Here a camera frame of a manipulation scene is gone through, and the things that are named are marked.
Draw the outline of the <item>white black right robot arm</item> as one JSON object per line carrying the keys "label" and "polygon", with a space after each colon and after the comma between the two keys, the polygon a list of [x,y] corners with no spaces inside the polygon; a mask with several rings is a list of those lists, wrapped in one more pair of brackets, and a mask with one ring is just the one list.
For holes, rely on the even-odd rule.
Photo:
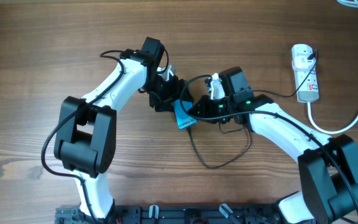
{"label": "white black right robot arm", "polygon": [[187,115],[209,123],[233,119],[298,164],[301,191],[278,201],[273,222],[332,223],[356,212],[358,223],[358,147],[352,138],[311,129],[268,96],[254,95],[240,67],[203,78],[209,93]]}

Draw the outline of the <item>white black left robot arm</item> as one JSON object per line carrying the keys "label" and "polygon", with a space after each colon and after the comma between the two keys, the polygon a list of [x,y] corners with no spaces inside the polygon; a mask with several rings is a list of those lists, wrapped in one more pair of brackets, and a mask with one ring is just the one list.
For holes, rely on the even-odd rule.
{"label": "white black left robot arm", "polygon": [[147,93],[156,112],[176,112],[185,81],[170,64],[160,68],[165,46],[148,37],[139,50],[121,50],[113,72],[81,98],[67,97],[54,131],[53,153],[75,179],[78,213],[86,223],[106,223],[115,207],[106,171],[116,151],[117,116],[135,92]]}

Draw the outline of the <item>Galaxy smartphone with cyan screen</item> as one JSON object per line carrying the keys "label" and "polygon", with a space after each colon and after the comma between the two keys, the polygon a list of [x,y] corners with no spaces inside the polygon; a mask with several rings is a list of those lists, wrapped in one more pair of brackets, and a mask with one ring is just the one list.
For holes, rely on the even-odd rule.
{"label": "Galaxy smartphone with cyan screen", "polygon": [[192,118],[191,116],[188,116],[182,109],[180,100],[176,100],[173,102],[173,109],[175,117],[177,119],[178,129],[186,129],[197,123],[196,119]]}

